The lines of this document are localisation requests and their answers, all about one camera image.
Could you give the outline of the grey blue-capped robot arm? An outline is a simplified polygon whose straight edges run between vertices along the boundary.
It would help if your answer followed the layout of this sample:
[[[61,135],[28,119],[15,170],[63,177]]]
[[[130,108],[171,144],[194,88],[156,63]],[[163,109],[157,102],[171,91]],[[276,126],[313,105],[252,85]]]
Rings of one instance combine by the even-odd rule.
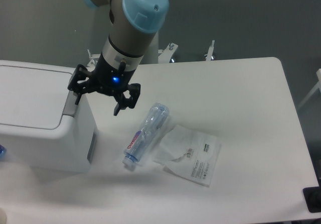
[[[84,0],[89,7],[110,7],[112,23],[93,71],[79,64],[69,80],[68,90],[79,104],[86,93],[112,96],[117,102],[114,114],[134,108],[141,85],[130,80],[148,46],[163,26],[169,0]]]

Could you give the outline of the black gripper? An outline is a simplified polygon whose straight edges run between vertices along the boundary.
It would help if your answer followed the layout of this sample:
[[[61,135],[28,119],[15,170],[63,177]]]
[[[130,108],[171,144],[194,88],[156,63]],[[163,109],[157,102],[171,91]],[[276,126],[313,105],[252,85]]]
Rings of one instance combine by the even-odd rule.
[[[98,92],[114,97],[117,102],[114,116],[127,107],[135,108],[141,85],[129,84],[134,70],[126,71],[128,63],[130,63],[129,60],[119,56],[116,56],[115,62],[114,59],[107,61],[101,53],[94,71],[89,71],[84,65],[78,64],[67,87],[76,96],[75,104],[79,104],[82,95]]]

